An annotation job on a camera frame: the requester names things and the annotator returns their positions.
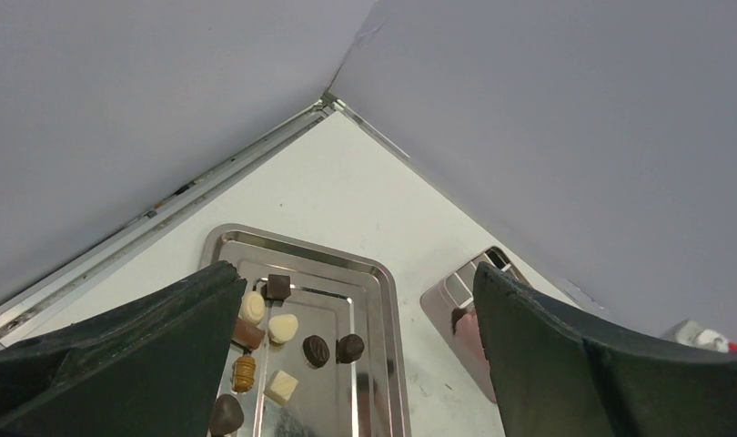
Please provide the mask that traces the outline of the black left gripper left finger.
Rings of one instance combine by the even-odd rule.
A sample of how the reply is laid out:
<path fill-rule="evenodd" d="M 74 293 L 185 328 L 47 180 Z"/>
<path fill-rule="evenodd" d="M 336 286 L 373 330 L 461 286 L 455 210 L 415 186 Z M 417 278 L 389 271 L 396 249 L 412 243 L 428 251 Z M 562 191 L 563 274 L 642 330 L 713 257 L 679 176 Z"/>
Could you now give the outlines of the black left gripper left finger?
<path fill-rule="evenodd" d="M 204 436 L 247 283 L 219 261 L 0 350 L 0 436 Z"/>

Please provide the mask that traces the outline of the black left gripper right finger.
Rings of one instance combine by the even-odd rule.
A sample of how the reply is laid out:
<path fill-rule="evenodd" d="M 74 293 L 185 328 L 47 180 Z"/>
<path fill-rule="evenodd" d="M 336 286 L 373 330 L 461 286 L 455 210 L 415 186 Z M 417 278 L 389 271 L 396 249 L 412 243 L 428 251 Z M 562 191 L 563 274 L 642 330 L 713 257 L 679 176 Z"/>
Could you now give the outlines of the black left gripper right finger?
<path fill-rule="evenodd" d="M 473 297 L 509 436 L 737 436 L 737 352 L 661 340 L 488 263 Z"/>

